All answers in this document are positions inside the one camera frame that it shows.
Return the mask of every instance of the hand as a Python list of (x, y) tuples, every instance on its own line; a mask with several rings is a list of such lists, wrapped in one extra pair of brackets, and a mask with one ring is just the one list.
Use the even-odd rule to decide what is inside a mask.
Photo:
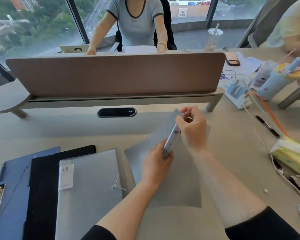
[(196, 105), (187, 106), (180, 110), (183, 117), (176, 116), (176, 124), (181, 131), (181, 137), (190, 153), (207, 150), (206, 130), (207, 121)]
[(146, 184), (158, 188), (161, 182), (166, 177), (170, 165), (173, 161), (173, 151), (166, 158), (162, 158), (162, 150), (167, 139), (161, 141), (158, 145), (149, 151), (148, 156), (143, 161), (142, 181)]
[(89, 46), (86, 55), (91, 56), (91, 55), (96, 55), (96, 54), (97, 54), (96, 48), (93, 48), (93, 47)]
[(158, 51), (158, 53), (164, 53), (166, 51), (166, 46), (164, 44), (162, 44), (162, 43), (159, 44), (157, 46), (157, 51)]

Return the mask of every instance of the office chair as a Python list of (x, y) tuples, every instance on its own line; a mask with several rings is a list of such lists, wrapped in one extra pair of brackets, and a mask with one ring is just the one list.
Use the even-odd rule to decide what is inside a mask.
[(258, 48), (272, 33), (287, 9), (298, 0), (267, 0), (244, 33), (237, 48)]
[[(173, 32), (171, 29), (171, 11), (170, 11), (170, 4), (168, 0), (160, 0), (162, 7), (163, 7), (163, 19), (164, 19), (164, 26), (166, 27), (167, 34), (168, 34), (168, 42), (167, 42), (167, 48), (168, 50), (176, 50), (177, 46), (174, 43), (174, 38), (173, 38)], [(121, 52), (122, 51), (122, 36), (119, 30), (119, 24), (117, 22), (118, 26), (118, 31), (115, 34), (114, 38), (114, 45), (112, 48), (109, 50), (109, 52)], [(153, 35), (153, 40), (154, 40), (154, 45), (157, 46), (158, 43), (158, 38), (157, 38), (157, 31), (154, 32)]]

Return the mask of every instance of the yellow tissue package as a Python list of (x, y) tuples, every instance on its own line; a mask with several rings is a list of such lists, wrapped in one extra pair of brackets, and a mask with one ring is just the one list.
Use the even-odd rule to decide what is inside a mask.
[(270, 150), (271, 154), (300, 174), (300, 144), (289, 137), (279, 139)]

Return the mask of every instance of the bangle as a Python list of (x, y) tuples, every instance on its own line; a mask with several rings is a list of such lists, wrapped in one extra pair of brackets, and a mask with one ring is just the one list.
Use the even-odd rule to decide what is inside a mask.
[(165, 42), (159, 42), (159, 43), (157, 43), (157, 49), (158, 49), (158, 45), (159, 45), (159, 44), (164, 44), (164, 45), (166, 46), (165, 49), (167, 49), (167, 44), (166, 44)]

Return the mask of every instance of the yellow shirt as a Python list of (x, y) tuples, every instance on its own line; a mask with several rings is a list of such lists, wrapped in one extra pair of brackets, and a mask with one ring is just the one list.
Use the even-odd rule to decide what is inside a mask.
[(296, 1), (282, 15), (280, 21), (260, 48), (281, 47), (283, 38), (300, 35), (300, 0)]

